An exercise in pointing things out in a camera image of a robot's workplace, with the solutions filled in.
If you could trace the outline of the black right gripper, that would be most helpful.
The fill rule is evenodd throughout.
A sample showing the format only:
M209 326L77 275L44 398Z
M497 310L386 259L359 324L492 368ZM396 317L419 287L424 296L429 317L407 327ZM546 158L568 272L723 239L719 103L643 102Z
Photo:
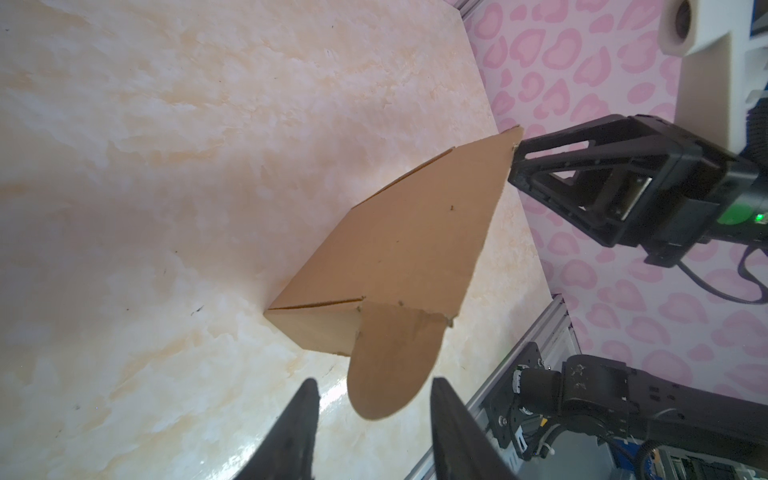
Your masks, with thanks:
M734 155L698 139L682 182L650 211L678 142L649 116L609 115L522 141L508 181L605 247L641 244L650 265L676 265L697 243L719 240L767 248L767 144Z

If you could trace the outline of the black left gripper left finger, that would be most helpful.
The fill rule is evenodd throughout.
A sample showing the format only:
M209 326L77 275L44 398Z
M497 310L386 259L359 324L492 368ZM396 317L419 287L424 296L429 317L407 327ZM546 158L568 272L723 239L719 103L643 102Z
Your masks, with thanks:
M235 479L313 479L319 401L316 380L306 379Z

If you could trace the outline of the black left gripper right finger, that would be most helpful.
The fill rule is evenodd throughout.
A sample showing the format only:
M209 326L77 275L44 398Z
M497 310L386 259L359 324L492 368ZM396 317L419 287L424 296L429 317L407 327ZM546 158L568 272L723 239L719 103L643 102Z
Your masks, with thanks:
M430 417L437 479L516 478L446 378L433 379Z

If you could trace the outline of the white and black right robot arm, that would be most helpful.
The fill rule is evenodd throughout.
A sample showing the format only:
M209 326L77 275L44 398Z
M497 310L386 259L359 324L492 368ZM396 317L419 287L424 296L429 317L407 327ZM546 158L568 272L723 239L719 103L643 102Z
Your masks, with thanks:
M604 247L641 247L680 266L697 243L767 249L767 163L651 115L609 115L522 141L508 177ZM637 439L636 476L667 446L767 466L764 405L668 381L622 362L576 355L560 371L518 370L515 403L550 431Z

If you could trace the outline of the brown cardboard paper box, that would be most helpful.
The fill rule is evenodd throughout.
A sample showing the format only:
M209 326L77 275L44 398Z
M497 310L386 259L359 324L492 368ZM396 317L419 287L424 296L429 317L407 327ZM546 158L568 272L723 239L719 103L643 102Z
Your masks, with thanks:
M522 137L450 148L354 206L265 311L299 347L349 358L362 418L395 414L428 379Z

